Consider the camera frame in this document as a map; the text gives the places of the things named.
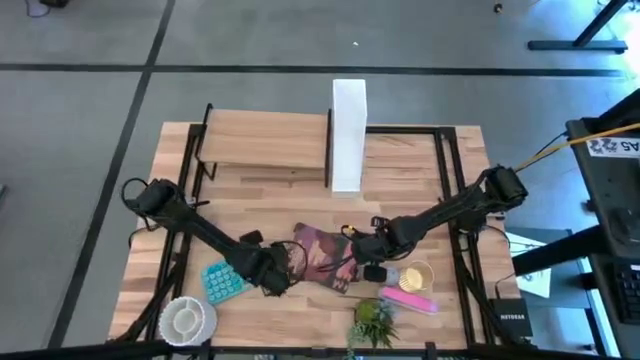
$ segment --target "gray floor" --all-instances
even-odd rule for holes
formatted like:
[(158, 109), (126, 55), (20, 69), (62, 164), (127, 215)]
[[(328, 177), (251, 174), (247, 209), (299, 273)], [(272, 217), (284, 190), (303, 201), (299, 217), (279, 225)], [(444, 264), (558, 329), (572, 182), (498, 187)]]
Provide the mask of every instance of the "gray floor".
[[(630, 70), (628, 56), (532, 53), (531, 39), (571, 38), (595, 0), (527, 9), (489, 0), (178, 1), (161, 64), (285, 64)], [(41, 19), (0, 2), (1, 63), (143, 64), (164, 0), (75, 0)], [(599, 37), (612, 38), (606, 28)], [(371, 123), (481, 125), (492, 163), (515, 165), (564, 122), (598, 115), (629, 78), (365, 75)], [(344, 75), (153, 74), (118, 184), (145, 177), (164, 121), (221, 108), (324, 112)], [(0, 352), (46, 346), (140, 73), (0, 71)], [(582, 229), (584, 184), (569, 150), (522, 173), (531, 195), (512, 226)], [(109, 204), (67, 345), (104, 341), (135, 217)]]

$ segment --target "wooden table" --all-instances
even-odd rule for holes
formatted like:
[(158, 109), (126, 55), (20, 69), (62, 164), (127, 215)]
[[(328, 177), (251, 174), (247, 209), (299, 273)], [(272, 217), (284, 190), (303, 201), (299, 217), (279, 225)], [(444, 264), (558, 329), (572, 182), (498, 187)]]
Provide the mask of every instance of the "wooden table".
[[(150, 178), (177, 182), (188, 128), (188, 123), (164, 124)], [(469, 184), (489, 166), (482, 133), (479, 127), (468, 126), (457, 127), (456, 132)], [(259, 229), (268, 241), (289, 240), (296, 222), (326, 231), (337, 231), (343, 224), (368, 229), (374, 215), (392, 218), (415, 214), (443, 197), (433, 136), (368, 134), (365, 151), (363, 192), (359, 197), (332, 198), (330, 190), (324, 188), (320, 169), (220, 165), (215, 181), (203, 181), (200, 199), (211, 200), (211, 204), (198, 212), (236, 239)], [(445, 151), (453, 188), (455, 177), (448, 146)], [(502, 228), (497, 221), (489, 223)], [(142, 232), (134, 238), (110, 337), (123, 333), (151, 298), (164, 238), (164, 230)], [(487, 230), (480, 234), (478, 246), (485, 288), (491, 296), (495, 282), (513, 273), (508, 245), (499, 232)], [(194, 239), (183, 294), (204, 298), (200, 271), (220, 259), (217, 252)], [(393, 342), (394, 348), (423, 349), (426, 341), (433, 341), (438, 349), (465, 349), (447, 226), (430, 231), (411, 256), (395, 265), (416, 259), (426, 259), (435, 271), (433, 289), (425, 295), (439, 304), (440, 312), (422, 315), (399, 310), (396, 328), (400, 340)], [(342, 296), (318, 284), (302, 282), (281, 298), (267, 298), (254, 289), (216, 306), (219, 322), (212, 345), (344, 348), (355, 304), (362, 297), (375, 296), (378, 288), (374, 283), (354, 283)], [(500, 292), (504, 297), (519, 297), (515, 279), (502, 281)], [(469, 297), (476, 338), (482, 341), (479, 311)]]

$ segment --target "wooden board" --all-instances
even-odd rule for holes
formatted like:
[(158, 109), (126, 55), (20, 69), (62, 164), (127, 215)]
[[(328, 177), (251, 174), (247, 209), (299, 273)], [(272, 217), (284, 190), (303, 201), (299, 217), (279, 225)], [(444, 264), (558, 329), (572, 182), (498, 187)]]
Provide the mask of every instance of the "wooden board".
[[(165, 124), (151, 177), (176, 178), (187, 127), (176, 136), (176, 124)], [(473, 182), (489, 166), (478, 127), (458, 127), (459, 147), (466, 182)], [(174, 149), (172, 155), (168, 149)], [(230, 236), (260, 229), (268, 241), (291, 239), (296, 222), (335, 231), (343, 224), (369, 228), (373, 215), (393, 217), (414, 214), (433, 206), (442, 197), (433, 138), (429, 135), (367, 135), (366, 160), (361, 196), (332, 198), (323, 187), (323, 173), (312, 169), (273, 167), (218, 167), (214, 182), (205, 180), (201, 199), (211, 200), (199, 212)], [(169, 164), (171, 157), (175, 162)], [(455, 183), (451, 155), (447, 164)], [(501, 223), (491, 222), (502, 228)], [(134, 240), (110, 335), (122, 333), (151, 297), (164, 233), (141, 234)], [(508, 245), (497, 231), (480, 234), (479, 251), (487, 292), (493, 284), (513, 273)], [(202, 242), (194, 240), (185, 278), (184, 293), (202, 297), (200, 271), (221, 259)], [(423, 348), (434, 341), (441, 349), (466, 347), (460, 303), (456, 289), (451, 245), (446, 226), (429, 232), (402, 266), (412, 260), (428, 261), (435, 271), (433, 289), (425, 294), (440, 305), (436, 315), (400, 310), (396, 326), (400, 340), (395, 348)], [(363, 297), (375, 296), (373, 283), (352, 284), (344, 296), (314, 283), (303, 282), (281, 298), (265, 298), (259, 289), (216, 306), (218, 328), (214, 346), (327, 346), (345, 347), (346, 331), (352, 324), (352, 309)], [(501, 282), (503, 297), (517, 297), (515, 280)], [(473, 304), (476, 337), (481, 325)]]
[(205, 162), (324, 169), (327, 115), (213, 110)]

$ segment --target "green plant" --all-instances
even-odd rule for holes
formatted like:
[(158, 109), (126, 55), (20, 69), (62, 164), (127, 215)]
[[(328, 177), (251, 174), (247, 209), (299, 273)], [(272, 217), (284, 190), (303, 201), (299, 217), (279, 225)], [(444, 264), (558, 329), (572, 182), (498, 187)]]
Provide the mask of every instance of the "green plant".
[(347, 334), (347, 359), (355, 359), (353, 348), (358, 343), (370, 341), (391, 348), (391, 338), (398, 338), (393, 328), (393, 307), (386, 301), (367, 299), (356, 306), (355, 322)]

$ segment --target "table leg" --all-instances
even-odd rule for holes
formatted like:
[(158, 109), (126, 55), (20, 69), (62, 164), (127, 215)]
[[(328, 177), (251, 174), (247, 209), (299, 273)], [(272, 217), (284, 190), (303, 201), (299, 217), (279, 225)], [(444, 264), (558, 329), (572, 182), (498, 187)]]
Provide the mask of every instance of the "table leg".
[(565, 261), (601, 252), (602, 237), (600, 225), (596, 225), (551, 244), (527, 251), (513, 258), (515, 275), (530, 274)]
[(574, 41), (534, 40), (527, 43), (529, 50), (603, 50), (624, 53), (628, 47), (620, 40), (595, 40), (593, 37), (627, 3), (627, 0), (611, 0)]

